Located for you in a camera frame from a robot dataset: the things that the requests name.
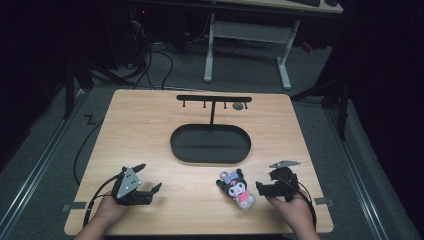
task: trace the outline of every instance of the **white desk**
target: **white desk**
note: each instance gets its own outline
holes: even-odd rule
[[[311,7],[304,4],[294,3],[287,0],[215,0],[222,3],[247,4],[263,7],[286,8],[290,10],[311,11],[328,14],[340,14],[343,12],[342,7],[337,5],[331,7],[324,1],[321,1],[319,7]],[[286,69],[287,57],[293,45],[294,38],[299,27],[300,21],[294,21],[292,27],[272,27],[265,25],[245,24],[227,21],[216,21],[215,14],[211,14],[210,30],[209,30],[209,46],[206,56],[204,81],[211,82],[213,75],[213,43],[215,37],[242,39],[249,41],[261,41],[284,44],[285,47],[281,57],[277,58],[277,66],[280,71],[281,81],[285,90],[291,89],[289,76]]]

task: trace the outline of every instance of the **forearm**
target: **forearm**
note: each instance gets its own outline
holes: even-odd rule
[[[110,224],[104,219],[93,218],[81,232],[78,233],[75,240],[101,240],[109,226]]]
[[[292,228],[292,230],[297,240],[320,240],[321,239],[312,224],[310,226],[308,225],[308,226],[302,226],[298,228],[294,227]]]

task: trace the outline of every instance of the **wooden table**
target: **wooden table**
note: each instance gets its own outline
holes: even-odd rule
[[[235,165],[188,164],[171,150],[173,131],[188,123],[209,123],[211,104],[182,102],[178,94],[249,96],[248,109],[224,109],[216,104],[215,123],[232,124],[244,129],[251,138],[247,158]],[[291,229],[275,209],[259,196],[255,182],[272,184],[270,164],[285,160],[300,161],[291,169],[313,198],[323,197],[312,161],[302,136],[290,98],[283,94],[178,92],[118,90],[113,96],[92,156],[87,165],[75,202],[89,202],[106,180],[122,166],[146,164],[137,173],[143,184],[138,190],[150,190],[162,182],[151,205],[131,206],[112,226],[109,235],[192,235],[192,234],[272,234]],[[240,210],[235,201],[215,184],[221,171],[241,168],[254,205]],[[112,189],[113,183],[104,192]],[[97,209],[96,201],[93,213]],[[315,206],[318,232],[330,232],[333,223],[325,205]],[[71,210],[65,225],[68,235],[77,234],[85,209]]]

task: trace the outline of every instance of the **gray carpet floor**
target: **gray carpet floor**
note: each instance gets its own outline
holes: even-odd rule
[[[266,46],[262,50],[264,48],[272,53],[277,51],[274,48],[278,46]],[[154,49],[172,59],[171,62],[165,55],[152,54],[148,75],[156,89],[160,89],[172,66],[165,82],[167,89],[288,95],[312,87],[331,53],[330,48],[318,49],[312,53],[293,48],[287,61],[292,89],[285,91],[275,58],[269,56],[246,54],[248,51],[228,46],[217,49],[213,81],[204,83],[206,49],[203,44],[190,45],[184,51],[161,44],[155,45]],[[116,73],[122,76],[129,71],[131,70],[122,68]],[[150,85],[144,76],[138,84],[138,89],[150,89]],[[106,114],[114,91],[122,88],[128,87],[96,80],[93,90],[78,92],[77,108],[69,121],[62,120],[65,91],[62,89],[58,93],[49,108],[33,125],[31,134],[13,160],[0,174],[0,216],[3,219],[1,226],[7,226],[1,229],[4,239],[72,239],[72,236],[64,233],[63,228],[68,216],[64,206],[73,202],[78,190],[73,176],[73,165],[77,161],[77,177],[81,179],[99,132],[99,129],[94,131],[87,143],[82,145],[95,127],[89,124],[88,116],[92,116],[91,122],[100,122]],[[319,97],[308,97],[293,102],[293,105],[324,195],[332,200],[329,210],[334,230],[322,234],[322,239],[420,239],[370,147],[353,104],[349,103],[347,141],[343,142],[334,130],[337,109],[322,109],[319,100]],[[50,140],[64,122],[67,124],[66,130],[58,143],[51,147]],[[38,174],[40,180],[33,183],[33,190],[29,191],[28,196],[19,204],[20,211],[11,214],[10,206],[16,205],[16,196],[22,187],[27,185],[28,177],[34,174],[33,169],[38,166],[39,159],[45,155],[49,146],[52,151],[47,157],[48,161],[43,168],[45,170]],[[81,146],[81,154],[76,159]],[[359,179],[352,176],[352,166],[359,173]],[[366,214],[367,208],[361,201],[364,193],[358,190],[358,184],[365,186],[366,197],[369,197],[373,211],[381,221],[381,226],[378,225],[377,229],[381,227],[382,230],[377,230],[377,233],[373,221]],[[5,219],[11,215],[14,215],[13,220],[5,225]]]

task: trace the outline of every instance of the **black plush ears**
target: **black plush ears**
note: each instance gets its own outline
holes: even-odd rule
[[[240,168],[238,168],[235,172],[232,172],[231,174],[228,174],[228,172],[221,172],[220,178],[221,180],[216,180],[216,185],[218,185],[218,187],[225,193],[227,193],[227,189],[231,187],[231,183],[233,181],[245,182],[244,175]]]

